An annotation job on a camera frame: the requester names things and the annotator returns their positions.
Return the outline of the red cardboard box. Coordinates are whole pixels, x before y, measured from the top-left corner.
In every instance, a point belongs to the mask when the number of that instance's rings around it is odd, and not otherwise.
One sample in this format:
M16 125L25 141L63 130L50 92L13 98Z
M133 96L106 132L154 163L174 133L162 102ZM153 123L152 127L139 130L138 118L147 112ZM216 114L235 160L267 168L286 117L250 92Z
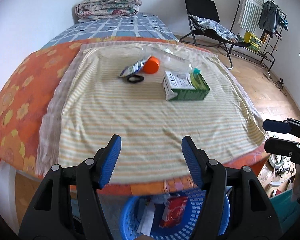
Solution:
M171 228L180 224L188 198L186 196L171 197L167 200L162 218L161 228Z

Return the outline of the green carton box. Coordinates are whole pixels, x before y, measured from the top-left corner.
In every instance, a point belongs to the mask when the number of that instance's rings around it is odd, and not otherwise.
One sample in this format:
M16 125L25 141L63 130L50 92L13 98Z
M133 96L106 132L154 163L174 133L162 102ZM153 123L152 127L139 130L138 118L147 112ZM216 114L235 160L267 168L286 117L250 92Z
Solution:
M210 88L200 73L175 73L166 71L162 86L167 101L204 100Z

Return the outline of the clear plastic bottle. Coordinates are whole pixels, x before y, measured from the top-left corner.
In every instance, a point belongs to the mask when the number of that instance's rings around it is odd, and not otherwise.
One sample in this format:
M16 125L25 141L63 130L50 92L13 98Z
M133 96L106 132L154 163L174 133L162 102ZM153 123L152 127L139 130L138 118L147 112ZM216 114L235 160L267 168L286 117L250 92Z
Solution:
M160 59L166 70L176 73L200 74L200 70L195 68L189 60L174 55L169 50L161 50Z

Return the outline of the orange plastic cap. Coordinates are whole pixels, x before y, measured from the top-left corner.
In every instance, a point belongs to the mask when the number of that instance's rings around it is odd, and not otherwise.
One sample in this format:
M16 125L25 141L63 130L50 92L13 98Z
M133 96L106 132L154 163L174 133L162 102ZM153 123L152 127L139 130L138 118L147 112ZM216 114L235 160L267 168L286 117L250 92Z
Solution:
M146 74L155 74L159 71L160 61L154 56L151 56L144 64L142 71Z

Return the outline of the blue white snack wrapper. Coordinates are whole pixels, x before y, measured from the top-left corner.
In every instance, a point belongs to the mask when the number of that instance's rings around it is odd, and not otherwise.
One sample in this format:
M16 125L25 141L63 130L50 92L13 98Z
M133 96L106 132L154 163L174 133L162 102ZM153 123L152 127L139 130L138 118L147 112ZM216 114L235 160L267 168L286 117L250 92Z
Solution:
M144 67L144 65L149 59L150 56L141 59L139 61L136 61L134 64L130 66L125 67L124 70L120 73L119 78L129 77L131 75L137 74L140 70L142 70L142 68Z

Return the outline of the white colourful paper wrapper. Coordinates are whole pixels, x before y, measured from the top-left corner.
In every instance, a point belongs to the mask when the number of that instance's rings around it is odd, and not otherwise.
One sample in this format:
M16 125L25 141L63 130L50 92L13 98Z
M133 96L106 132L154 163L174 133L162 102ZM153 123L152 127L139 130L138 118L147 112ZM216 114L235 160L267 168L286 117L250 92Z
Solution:
M155 204L150 201L143 212L137 232L141 235L150 236L155 215Z

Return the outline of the blue plastic laundry basket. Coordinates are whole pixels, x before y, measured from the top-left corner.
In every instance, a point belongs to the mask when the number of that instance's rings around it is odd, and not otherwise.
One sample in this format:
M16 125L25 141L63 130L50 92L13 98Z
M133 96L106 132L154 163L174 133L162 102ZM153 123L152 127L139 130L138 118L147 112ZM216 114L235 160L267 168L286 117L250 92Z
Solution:
M122 239L215 239L230 219L227 194L199 188L174 194L131 197L120 219Z

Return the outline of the yellow crate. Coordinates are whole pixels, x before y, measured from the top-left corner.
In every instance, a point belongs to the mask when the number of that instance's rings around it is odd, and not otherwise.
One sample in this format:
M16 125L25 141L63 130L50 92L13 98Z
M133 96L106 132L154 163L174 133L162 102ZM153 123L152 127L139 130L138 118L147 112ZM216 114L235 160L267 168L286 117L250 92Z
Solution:
M249 43L250 46L247 47L250 51L258 53L262 46L262 41L253 33L246 31L244 35L244 42Z

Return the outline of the black clothes rack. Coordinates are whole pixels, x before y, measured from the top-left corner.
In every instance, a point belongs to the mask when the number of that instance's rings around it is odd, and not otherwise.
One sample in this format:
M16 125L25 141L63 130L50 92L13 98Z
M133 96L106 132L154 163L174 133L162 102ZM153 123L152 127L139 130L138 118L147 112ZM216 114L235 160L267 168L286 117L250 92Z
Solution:
M274 63L274 52L282 40L282 31L288 30L287 14L274 0L239 0L232 21L232 27L239 26L245 31L244 41L250 43L247 50L261 57L260 64L270 63L270 72Z

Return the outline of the dark hanging jacket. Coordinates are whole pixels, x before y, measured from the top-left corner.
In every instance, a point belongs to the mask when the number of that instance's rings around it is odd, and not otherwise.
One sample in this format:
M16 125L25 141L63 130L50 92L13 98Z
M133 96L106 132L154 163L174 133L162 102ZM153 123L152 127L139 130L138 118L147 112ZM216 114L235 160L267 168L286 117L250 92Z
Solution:
M272 1L266 1L262 7L259 28L273 37L278 25L279 16L280 11L276 4Z

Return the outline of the striped yellow towel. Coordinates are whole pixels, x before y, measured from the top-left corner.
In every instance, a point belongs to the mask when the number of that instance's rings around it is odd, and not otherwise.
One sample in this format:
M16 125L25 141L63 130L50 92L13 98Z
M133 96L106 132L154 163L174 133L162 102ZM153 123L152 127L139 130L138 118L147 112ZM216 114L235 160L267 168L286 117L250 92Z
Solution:
M189 60L210 91L200 101L167 101L166 70L160 51ZM262 126L217 55L191 53L162 45L129 44L82 51L61 118L58 161L74 166L92 157L112 135L122 146L113 184L161 181L188 175L181 140L189 135L209 157L227 163L266 139ZM160 61L159 71L119 78L125 67L146 57Z

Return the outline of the green striped hanging towel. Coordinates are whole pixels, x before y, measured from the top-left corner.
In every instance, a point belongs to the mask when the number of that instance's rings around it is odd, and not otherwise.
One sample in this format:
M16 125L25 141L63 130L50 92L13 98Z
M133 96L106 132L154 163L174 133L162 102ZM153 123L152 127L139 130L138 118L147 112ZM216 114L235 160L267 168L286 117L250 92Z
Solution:
M264 0L242 0L238 24L241 29L254 33L262 12Z

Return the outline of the checked cushion on chair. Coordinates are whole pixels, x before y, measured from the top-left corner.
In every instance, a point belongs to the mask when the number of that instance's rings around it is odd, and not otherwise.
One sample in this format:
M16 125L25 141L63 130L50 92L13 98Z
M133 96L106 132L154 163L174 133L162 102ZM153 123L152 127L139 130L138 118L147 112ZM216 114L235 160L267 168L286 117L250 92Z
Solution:
M231 31L223 27L221 24L214 20L207 18L201 18L194 15L189 15L190 19L194 24L194 28L201 30L207 34L216 34L218 37L227 40L229 42L238 42L238 37Z

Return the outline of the black folding chair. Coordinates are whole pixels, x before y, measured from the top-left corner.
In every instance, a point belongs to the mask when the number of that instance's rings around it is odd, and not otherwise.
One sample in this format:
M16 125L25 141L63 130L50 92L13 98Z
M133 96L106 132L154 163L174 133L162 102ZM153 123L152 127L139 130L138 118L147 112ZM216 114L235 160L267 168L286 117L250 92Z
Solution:
M220 24L219 14L215 2L212 0L184 0L189 22L190 32L179 39L180 42L192 37L195 46L198 46L196 36L205 36L218 41L216 46L221 47L229 59L230 66L233 62L228 45L248 48L251 44L240 39L226 27Z

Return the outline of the folded floral quilt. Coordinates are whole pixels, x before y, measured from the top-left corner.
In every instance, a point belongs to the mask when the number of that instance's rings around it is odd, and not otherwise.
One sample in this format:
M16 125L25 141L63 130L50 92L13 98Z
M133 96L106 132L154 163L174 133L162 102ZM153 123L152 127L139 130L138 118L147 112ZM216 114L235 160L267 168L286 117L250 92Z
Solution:
M141 6L141 0L84 0L76 6L75 14L81 20L129 17Z

